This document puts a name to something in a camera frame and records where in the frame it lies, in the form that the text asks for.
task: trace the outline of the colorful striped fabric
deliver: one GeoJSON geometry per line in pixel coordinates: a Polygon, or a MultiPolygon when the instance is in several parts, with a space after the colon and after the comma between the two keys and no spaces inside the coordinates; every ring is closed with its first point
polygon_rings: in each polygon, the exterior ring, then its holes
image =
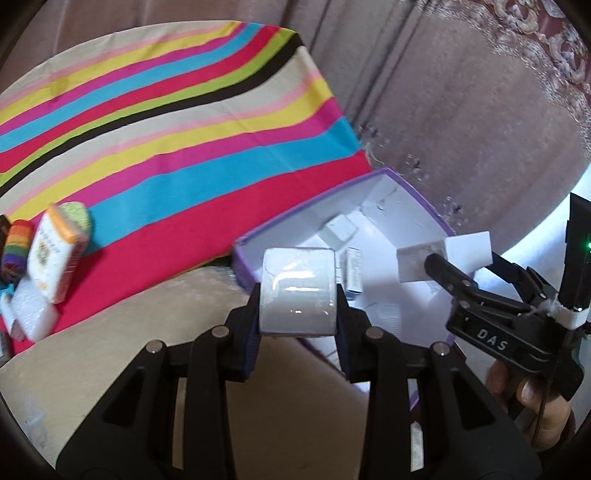
{"type": "Polygon", "coordinates": [[[0,95],[0,212],[37,223],[78,201],[94,222],[57,330],[368,170],[298,35],[278,27],[135,28],[0,95]]]}

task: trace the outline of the yellow stripe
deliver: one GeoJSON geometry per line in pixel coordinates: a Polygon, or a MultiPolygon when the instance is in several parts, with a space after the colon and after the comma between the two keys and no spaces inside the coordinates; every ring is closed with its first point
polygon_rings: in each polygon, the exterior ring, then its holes
{"type": "Polygon", "coordinates": [[[14,212],[11,218],[31,219],[46,209],[49,204],[57,203],[94,182],[142,163],[155,155],[234,137],[244,132],[258,132],[297,125],[313,116],[331,97],[332,94],[326,81],[322,78],[316,79],[302,96],[278,112],[176,132],[100,158],[32,198],[14,212]]]}
{"type": "Polygon", "coordinates": [[[68,133],[62,135],[61,137],[52,140],[49,143],[46,143],[41,148],[35,150],[32,154],[30,154],[25,159],[21,160],[19,163],[14,165],[12,168],[9,168],[6,172],[0,174],[0,185],[4,185],[9,179],[14,177],[19,171],[25,168],[27,165],[34,162],[36,159],[41,157],[43,154],[49,152],[53,148],[61,145],[65,141],[69,140],[70,138],[74,138],[88,130],[93,129],[94,127],[98,127],[99,125],[105,125],[109,122],[117,120],[118,118],[123,118],[125,116],[131,115],[136,112],[143,112],[153,108],[156,108],[161,105],[166,105],[168,103],[172,103],[178,100],[182,100],[185,98],[191,98],[198,95],[202,95],[204,93],[209,93],[214,90],[219,90],[221,88],[227,87],[229,85],[233,85],[235,83],[244,80],[245,78],[253,75],[262,64],[265,64],[273,55],[281,49],[281,47],[289,40],[290,37],[286,37],[284,32],[279,31],[277,32],[273,38],[267,43],[267,45],[256,54],[256,56],[250,60],[248,63],[244,64],[237,70],[234,70],[224,76],[214,78],[207,82],[200,83],[198,85],[194,85],[191,87],[187,87],[182,90],[178,90],[173,93],[169,93],[168,95],[152,98],[150,100],[145,100],[140,103],[135,103],[128,107],[122,108],[115,112],[110,113],[109,115],[105,115],[101,118],[98,118],[92,122],[87,124],[81,125],[74,130],[70,130],[68,133]]]}
{"type": "Polygon", "coordinates": [[[26,112],[43,102],[51,100],[58,95],[69,92],[90,80],[112,72],[113,70],[123,68],[138,61],[154,59],[175,50],[204,45],[214,38],[227,37],[232,34],[238,25],[240,25],[240,22],[235,21],[228,25],[224,25],[213,32],[195,34],[177,40],[148,45],[111,59],[95,63],[84,69],[78,70],[71,75],[58,78],[51,83],[43,85],[39,90],[29,93],[27,96],[24,96],[0,111],[0,124],[3,124],[11,118],[26,112]]]}

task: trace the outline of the rainbow striped cylinder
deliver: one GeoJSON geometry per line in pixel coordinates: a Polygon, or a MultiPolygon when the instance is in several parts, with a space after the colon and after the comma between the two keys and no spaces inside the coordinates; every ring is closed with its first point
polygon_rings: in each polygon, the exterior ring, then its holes
{"type": "Polygon", "coordinates": [[[15,220],[8,231],[2,253],[2,276],[18,281],[27,271],[27,256],[35,234],[35,227],[27,220],[15,220]]]}

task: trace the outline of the curtain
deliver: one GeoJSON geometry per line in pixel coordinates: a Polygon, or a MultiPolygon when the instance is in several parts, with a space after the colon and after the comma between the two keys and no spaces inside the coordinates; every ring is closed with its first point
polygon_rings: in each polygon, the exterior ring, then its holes
{"type": "Polygon", "coordinates": [[[377,165],[460,212],[458,232],[490,230],[499,252],[587,168],[588,55],[553,0],[48,0],[0,91],[92,38],[217,18],[298,31],[353,126],[389,140],[372,146],[377,165]]]}

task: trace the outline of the screw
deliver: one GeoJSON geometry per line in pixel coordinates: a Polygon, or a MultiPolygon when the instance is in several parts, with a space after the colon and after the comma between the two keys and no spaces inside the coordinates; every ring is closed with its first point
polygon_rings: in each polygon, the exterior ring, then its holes
{"type": "Polygon", "coordinates": [[[162,340],[150,340],[146,343],[146,350],[150,353],[158,353],[164,347],[162,340]]]}
{"type": "Polygon", "coordinates": [[[372,340],[379,340],[384,336],[384,331],[380,327],[370,327],[365,331],[365,335],[372,340]]]}
{"type": "Polygon", "coordinates": [[[212,335],[215,338],[224,338],[230,334],[230,329],[225,325],[218,325],[212,328],[212,335]]]}
{"type": "Polygon", "coordinates": [[[436,342],[431,345],[431,348],[437,355],[441,356],[446,356],[451,351],[449,345],[445,342],[436,342]]]}

